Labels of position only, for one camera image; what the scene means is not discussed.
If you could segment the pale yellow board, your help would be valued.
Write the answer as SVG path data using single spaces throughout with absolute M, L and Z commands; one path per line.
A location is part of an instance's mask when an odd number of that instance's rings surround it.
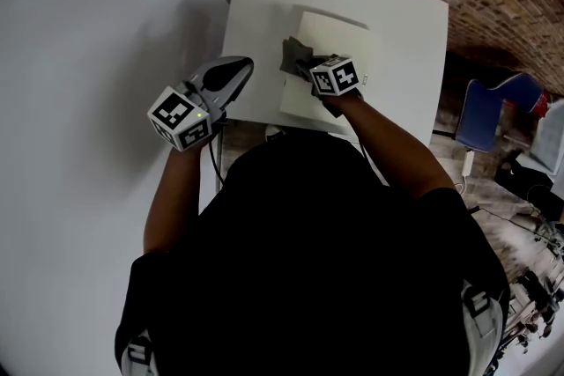
M 359 91 L 366 90 L 367 82 L 374 74 L 377 39 L 366 28 L 321 13 L 305 11 L 301 16 L 297 39 L 311 47 L 315 55 L 348 55 L 359 76 Z M 344 117 L 334 117 L 311 95 L 312 85 L 294 75 L 286 77 L 279 111 L 294 119 L 320 129 L 339 134 L 352 132 Z

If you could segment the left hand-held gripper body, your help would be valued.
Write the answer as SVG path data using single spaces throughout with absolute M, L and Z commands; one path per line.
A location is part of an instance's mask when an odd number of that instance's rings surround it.
M 227 89 L 212 91 L 182 81 L 166 87 L 147 116 L 156 133 L 177 151 L 187 151 L 215 136 L 226 119 Z

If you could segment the black and white equipment pile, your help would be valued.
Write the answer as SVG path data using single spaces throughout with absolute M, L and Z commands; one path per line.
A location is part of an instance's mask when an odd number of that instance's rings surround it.
M 561 224 L 518 213 L 506 232 L 510 298 L 504 344 L 528 352 L 531 340 L 547 338 L 564 308 L 564 231 Z

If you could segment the blue chair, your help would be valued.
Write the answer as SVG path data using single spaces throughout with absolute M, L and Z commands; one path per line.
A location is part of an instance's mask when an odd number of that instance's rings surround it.
M 541 99 L 544 89 L 526 73 L 517 73 L 493 88 L 477 79 L 469 82 L 459 116 L 455 140 L 474 150 L 489 152 L 495 146 L 495 135 L 503 103 L 530 113 Z

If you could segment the white table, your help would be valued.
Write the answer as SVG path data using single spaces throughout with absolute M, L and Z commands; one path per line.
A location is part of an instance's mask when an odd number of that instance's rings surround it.
M 279 69 L 282 42 L 290 36 L 297 39 L 305 11 L 361 26 L 375 35 L 376 67 L 361 93 L 372 107 L 428 144 L 448 38 L 449 7 L 441 0 L 231 0 L 223 52 L 250 57 L 255 68 L 228 107 L 228 117 L 339 134 L 279 111 L 289 75 Z

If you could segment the black office chair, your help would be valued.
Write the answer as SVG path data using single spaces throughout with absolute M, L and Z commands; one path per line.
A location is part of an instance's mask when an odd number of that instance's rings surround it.
M 546 221 L 564 224 L 564 200 L 548 186 L 533 185 L 527 192 L 526 200 L 540 211 Z

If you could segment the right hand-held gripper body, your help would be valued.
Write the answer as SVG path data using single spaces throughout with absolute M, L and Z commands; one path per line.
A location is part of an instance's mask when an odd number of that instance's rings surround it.
M 329 97 L 339 97 L 352 92 L 359 98 L 360 79 L 355 69 L 353 59 L 348 55 L 340 55 L 339 63 L 332 67 L 310 67 L 312 77 L 311 94 L 319 100 Z

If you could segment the person's right forearm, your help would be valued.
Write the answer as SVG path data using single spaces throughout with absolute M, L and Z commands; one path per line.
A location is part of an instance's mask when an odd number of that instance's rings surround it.
M 327 97 L 323 104 L 346 118 L 367 154 L 392 187 L 413 199 L 439 188 L 456 188 L 426 145 L 366 101 L 347 93 Z

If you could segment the person's left forearm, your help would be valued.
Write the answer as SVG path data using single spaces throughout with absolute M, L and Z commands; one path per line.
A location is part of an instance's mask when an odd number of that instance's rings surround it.
M 201 152 L 201 146 L 170 151 L 145 223 L 145 254 L 174 249 L 197 218 Z

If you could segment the person's black shirt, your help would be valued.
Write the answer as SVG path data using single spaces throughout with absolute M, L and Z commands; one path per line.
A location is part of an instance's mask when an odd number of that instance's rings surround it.
M 508 279 L 456 189 L 413 199 L 345 140 L 241 155 L 169 252 L 130 270 L 122 376 L 483 376 Z

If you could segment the grey fabric chair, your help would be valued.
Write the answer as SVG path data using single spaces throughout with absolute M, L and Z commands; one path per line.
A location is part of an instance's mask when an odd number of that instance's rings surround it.
M 530 155 L 555 175 L 564 159 L 564 98 L 555 101 L 538 121 Z

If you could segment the red crate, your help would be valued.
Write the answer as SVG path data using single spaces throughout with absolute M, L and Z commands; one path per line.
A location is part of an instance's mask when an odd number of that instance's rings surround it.
M 537 103 L 535 104 L 534 108 L 532 108 L 532 110 L 530 110 L 528 113 L 532 113 L 538 117 L 545 117 L 548 109 L 549 109 L 549 103 L 550 100 L 552 98 L 551 93 L 549 93 L 548 91 L 544 90 L 542 92 L 542 94 L 539 96 Z M 508 107 L 513 107 L 513 108 L 520 108 L 518 107 L 518 105 L 510 100 L 504 100 L 503 101 L 505 106 Z

